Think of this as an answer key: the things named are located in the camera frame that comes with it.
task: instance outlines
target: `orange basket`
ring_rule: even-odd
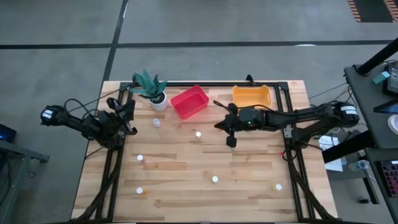
[[[238,107],[263,105],[270,107],[271,95],[268,86],[261,86],[260,88],[239,88],[234,86],[232,89],[232,102]]]

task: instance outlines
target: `white pot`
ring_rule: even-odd
[[[167,107],[167,95],[164,91],[163,91],[163,94],[164,94],[164,100],[161,103],[153,103],[153,102],[151,102],[151,100],[149,100],[150,105],[156,111],[162,111],[162,110],[166,109],[166,107]]]

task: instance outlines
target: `plant leaf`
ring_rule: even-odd
[[[138,84],[141,86],[141,88],[145,88],[145,81],[144,81],[144,77],[142,77],[140,74],[137,74],[134,72],[134,76],[136,77],[136,80],[138,82]]]
[[[156,94],[156,86],[154,81],[151,79],[147,71],[142,71],[142,75],[144,76],[145,81],[145,89],[147,90],[148,94],[155,95]]]
[[[144,99],[151,99],[150,96],[144,96],[144,95],[142,95],[142,94],[140,94],[140,95],[138,95],[138,96],[141,96],[141,97],[144,98]]]
[[[159,80],[157,79],[157,74],[155,75],[154,83],[155,83],[156,88],[158,88],[159,87]]]
[[[146,90],[137,90],[137,89],[132,88],[132,89],[130,89],[130,91],[133,92],[133,93],[137,93],[137,94],[147,95],[147,91]]]
[[[167,81],[162,81],[162,83],[159,84],[157,87],[157,94],[161,94],[164,89],[166,88]]]

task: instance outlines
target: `potted plant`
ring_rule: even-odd
[[[149,103],[156,111],[161,111],[167,107],[167,96],[164,92],[167,81],[159,82],[157,75],[152,80],[147,71],[142,72],[142,75],[134,72],[134,77],[141,86],[141,90],[132,88],[130,91],[139,94],[144,99],[149,99]]]

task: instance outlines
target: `red basket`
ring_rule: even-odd
[[[209,98],[200,86],[195,85],[189,90],[171,99],[175,111],[181,119],[187,119],[207,107]]]

